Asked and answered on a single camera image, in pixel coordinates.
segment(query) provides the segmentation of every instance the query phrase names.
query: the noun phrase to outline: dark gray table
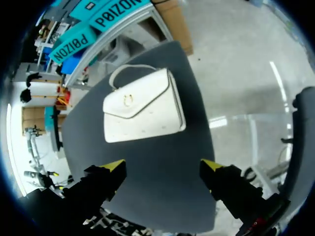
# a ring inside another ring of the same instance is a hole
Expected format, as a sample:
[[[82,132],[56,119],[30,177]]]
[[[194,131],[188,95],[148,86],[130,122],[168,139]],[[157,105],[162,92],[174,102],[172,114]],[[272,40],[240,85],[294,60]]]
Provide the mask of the dark gray table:
[[[107,76],[86,94],[63,123],[63,146],[71,173],[78,181],[90,165],[125,159],[127,178],[113,200],[103,204],[104,208],[152,229],[209,231],[214,226],[215,201],[199,177],[199,162],[201,158],[214,160],[214,151],[202,97],[188,59],[179,42],[170,42],[140,54],[128,64],[170,69],[183,105],[186,130],[106,143],[102,104],[112,92]],[[146,68],[126,69],[118,75],[115,85],[122,87],[151,72]]]

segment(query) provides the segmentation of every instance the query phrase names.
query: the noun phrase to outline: cable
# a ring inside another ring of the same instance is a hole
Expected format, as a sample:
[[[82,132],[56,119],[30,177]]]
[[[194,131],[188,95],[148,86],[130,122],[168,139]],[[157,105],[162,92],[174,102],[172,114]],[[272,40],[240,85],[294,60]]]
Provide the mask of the cable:
[[[282,156],[284,150],[286,150],[286,149],[287,149],[287,146],[285,146],[284,148],[282,148],[282,150],[281,150],[281,152],[280,152],[280,154],[279,154],[279,157],[278,157],[278,165],[279,165],[279,163],[280,163],[281,156]]]

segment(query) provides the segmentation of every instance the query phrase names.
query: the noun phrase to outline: blue bin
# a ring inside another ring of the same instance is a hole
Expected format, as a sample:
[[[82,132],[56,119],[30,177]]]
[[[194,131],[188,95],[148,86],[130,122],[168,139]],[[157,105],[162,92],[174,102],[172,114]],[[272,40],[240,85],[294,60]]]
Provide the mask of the blue bin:
[[[62,63],[73,54],[95,43],[96,38],[89,24],[80,22],[58,38],[49,57],[56,63]]]

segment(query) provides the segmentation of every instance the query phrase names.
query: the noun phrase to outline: metal shelf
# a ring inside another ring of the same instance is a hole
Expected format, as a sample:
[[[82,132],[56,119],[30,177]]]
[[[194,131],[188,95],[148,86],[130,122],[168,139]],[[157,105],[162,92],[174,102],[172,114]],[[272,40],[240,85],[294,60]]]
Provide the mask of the metal shelf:
[[[161,31],[165,35],[166,39],[169,41],[173,40],[171,33],[169,32],[167,26],[165,25],[163,19],[160,17],[159,13],[153,6],[153,4],[149,3],[125,18],[118,21],[115,25],[113,25],[109,30],[103,32],[97,41],[90,46],[85,53],[83,54],[81,60],[77,64],[76,68],[69,76],[67,81],[65,82],[65,87],[70,87],[75,84],[77,78],[82,74],[82,71],[88,64],[98,55],[98,53],[111,41],[117,38],[123,31],[130,26],[131,24],[138,24],[139,22],[146,20],[152,17],[157,25],[160,27]]]

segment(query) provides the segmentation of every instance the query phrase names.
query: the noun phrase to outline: teal box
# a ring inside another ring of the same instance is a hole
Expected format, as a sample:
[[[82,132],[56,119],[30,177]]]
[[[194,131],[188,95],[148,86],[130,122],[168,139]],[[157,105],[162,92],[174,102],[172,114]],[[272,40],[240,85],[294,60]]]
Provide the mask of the teal box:
[[[95,43],[96,34],[87,22],[80,22],[67,30],[54,44],[49,57],[56,63],[62,63],[73,54]]]
[[[150,0],[112,0],[103,6],[90,20],[94,28],[105,32],[122,18],[150,3]]]
[[[88,21],[108,2],[111,2],[111,0],[81,0],[69,16],[80,21]]]

